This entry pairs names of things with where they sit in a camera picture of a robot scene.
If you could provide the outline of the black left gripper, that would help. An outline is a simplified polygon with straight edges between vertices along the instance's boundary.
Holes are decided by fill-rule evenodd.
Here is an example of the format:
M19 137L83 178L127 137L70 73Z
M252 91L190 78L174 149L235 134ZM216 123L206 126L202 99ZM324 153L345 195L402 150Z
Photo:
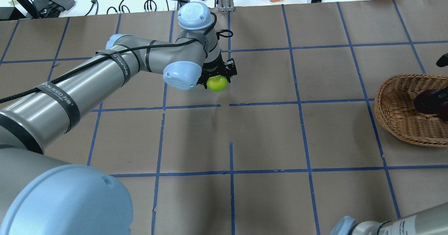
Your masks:
M197 85L203 85L207 89L206 82L212 76L222 75L227 78L228 83L231 83L231 77L237 75L237 68L233 58L224 61L222 55L216 60L203 64L202 74L197 81Z

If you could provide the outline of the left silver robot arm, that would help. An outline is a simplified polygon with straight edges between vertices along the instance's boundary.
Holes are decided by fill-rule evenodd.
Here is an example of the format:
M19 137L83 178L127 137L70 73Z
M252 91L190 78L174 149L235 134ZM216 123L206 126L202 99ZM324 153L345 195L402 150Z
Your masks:
M66 74L4 99L1 110L2 235L130 235L133 203L125 185L89 165L44 154L112 93L141 71L161 74L178 90L237 74L222 58L217 15L201 2L184 4L174 43L115 34L104 50Z

